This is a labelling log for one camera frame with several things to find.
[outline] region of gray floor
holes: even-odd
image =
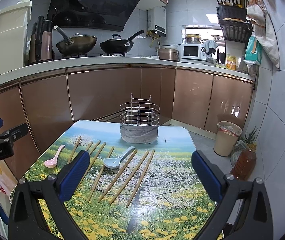
[[[211,163],[216,164],[225,174],[231,171],[230,157],[221,157],[214,152],[213,146],[215,145],[215,140],[193,132],[189,133],[196,149],[201,150]]]

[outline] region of table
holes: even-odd
[[[208,220],[215,205],[191,166],[191,154],[196,148],[189,132],[183,127],[159,126],[158,134],[158,140],[154,143],[134,145],[138,149],[137,154],[100,203],[99,197],[118,171],[105,168],[88,202],[87,196],[103,165],[103,159],[112,146],[115,150],[111,157],[119,156],[131,146],[122,140],[119,123],[85,120],[76,122],[41,155],[24,177],[29,181],[35,181],[45,179],[52,173],[57,174],[67,163],[79,136],[82,136],[82,141],[76,150],[77,153],[84,150],[90,141],[93,141],[94,145],[101,140],[100,145],[92,153],[91,160],[103,142],[106,142],[106,146],[71,200],[64,203],[88,239],[191,240]],[[46,168],[43,162],[53,158],[59,146],[63,144],[66,147],[60,153],[56,168]],[[126,204],[149,156],[119,197],[109,205],[108,201],[123,185],[146,150],[153,149],[155,155],[129,207],[126,208]],[[45,201],[39,202],[50,230],[54,235],[61,237]]]

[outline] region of ceramic spoon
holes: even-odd
[[[116,169],[120,166],[120,162],[126,158],[130,153],[132,153],[136,148],[130,146],[127,150],[123,152],[118,158],[108,158],[103,160],[103,164],[109,169]]]
[[[57,159],[58,159],[59,154],[63,150],[63,148],[65,148],[65,145],[61,145],[59,147],[59,149],[58,149],[57,153],[55,154],[54,158],[52,158],[51,160],[44,161],[44,165],[47,168],[54,168],[54,167],[57,166]]]

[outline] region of water heater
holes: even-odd
[[[148,31],[166,37],[166,9],[164,7],[148,10]]]

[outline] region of towel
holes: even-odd
[[[206,55],[209,54],[215,54],[217,51],[218,44],[217,42],[213,40],[207,40],[204,42],[204,44],[201,45],[201,51],[206,53]]]

